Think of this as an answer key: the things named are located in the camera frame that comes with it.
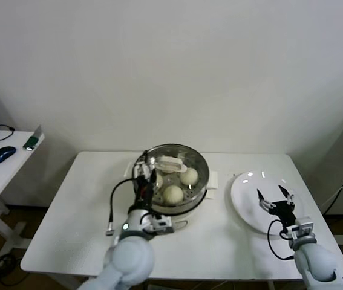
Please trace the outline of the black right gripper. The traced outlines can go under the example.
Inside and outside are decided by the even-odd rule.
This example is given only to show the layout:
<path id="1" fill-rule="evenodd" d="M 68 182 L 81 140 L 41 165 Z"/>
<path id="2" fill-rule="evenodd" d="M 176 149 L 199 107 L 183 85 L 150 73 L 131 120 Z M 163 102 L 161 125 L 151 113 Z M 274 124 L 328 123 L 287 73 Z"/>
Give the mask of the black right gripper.
<path id="1" fill-rule="evenodd" d="M 281 193 L 284 195 L 285 200 L 271 203 L 264 199 L 264 196 L 258 189 L 257 193 L 258 193 L 259 206 L 264 211 L 269 212 L 269 214 L 273 216 L 277 216 L 283 226 L 295 225 L 296 216 L 293 213 L 295 209 L 295 203 L 293 201 L 294 195 L 289 193 L 289 191 L 285 187 L 281 185 L 279 185 L 278 187 Z"/>

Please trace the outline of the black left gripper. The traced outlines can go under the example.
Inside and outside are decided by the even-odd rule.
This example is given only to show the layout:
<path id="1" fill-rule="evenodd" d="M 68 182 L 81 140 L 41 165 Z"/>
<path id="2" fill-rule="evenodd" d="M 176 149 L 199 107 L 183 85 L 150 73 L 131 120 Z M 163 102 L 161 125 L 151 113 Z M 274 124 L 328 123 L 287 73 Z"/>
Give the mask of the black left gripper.
<path id="1" fill-rule="evenodd" d="M 157 182 L 157 171 L 153 169 L 148 178 L 148 151 L 144 150 L 134 163 L 134 210 L 152 211 L 152 198 Z"/>

